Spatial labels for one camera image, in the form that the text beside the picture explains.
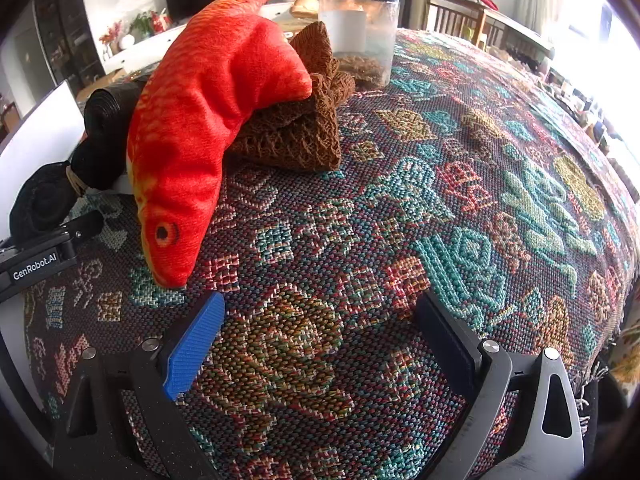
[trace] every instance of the plush fish toy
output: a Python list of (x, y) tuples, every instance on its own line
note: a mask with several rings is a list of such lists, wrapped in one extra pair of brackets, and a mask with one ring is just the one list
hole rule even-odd
[(127, 138), (127, 171), (156, 282), (184, 286), (218, 201), (222, 156), (258, 108), (299, 101), (311, 78), (267, 0), (216, 0), (187, 24), (146, 84)]

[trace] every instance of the metal screw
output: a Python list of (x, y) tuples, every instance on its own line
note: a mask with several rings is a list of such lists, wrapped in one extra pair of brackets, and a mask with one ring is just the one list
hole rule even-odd
[(490, 354), (495, 354), (500, 351), (500, 345), (497, 342), (492, 341), (491, 339), (487, 339), (482, 343), (482, 348), (484, 348)]
[(96, 354), (97, 352), (95, 351), (95, 348), (92, 346), (88, 346), (87, 348), (82, 350), (82, 359), (86, 359), (88, 361), (89, 359), (93, 359)]
[(552, 361), (555, 361), (560, 357), (560, 352), (555, 348), (548, 346), (545, 348), (545, 356), (547, 357), (547, 359), (551, 359)]
[(145, 352), (153, 352), (155, 350), (158, 350), (160, 342), (158, 341), (158, 339), (151, 338), (143, 341), (141, 346)]

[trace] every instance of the blue gripper pad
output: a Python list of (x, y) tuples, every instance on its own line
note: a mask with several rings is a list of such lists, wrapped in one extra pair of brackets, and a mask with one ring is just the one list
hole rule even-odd
[(188, 391), (225, 319), (225, 300), (214, 292), (167, 359), (164, 390), (171, 400)]

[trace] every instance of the brown knitted cloth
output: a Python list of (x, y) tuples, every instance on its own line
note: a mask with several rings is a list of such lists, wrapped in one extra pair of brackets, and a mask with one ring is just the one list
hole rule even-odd
[(286, 170), (337, 170), (340, 140), (335, 109), (353, 93), (354, 79), (338, 72), (324, 23), (307, 25), (291, 46), (311, 75), (311, 97), (256, 110), (228, 151)]

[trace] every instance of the window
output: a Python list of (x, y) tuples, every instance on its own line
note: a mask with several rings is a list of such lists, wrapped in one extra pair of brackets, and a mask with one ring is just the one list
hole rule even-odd
[(606, 0), (564, 0), (553, 67), (602, 106), (640, 160), (640, 49)]

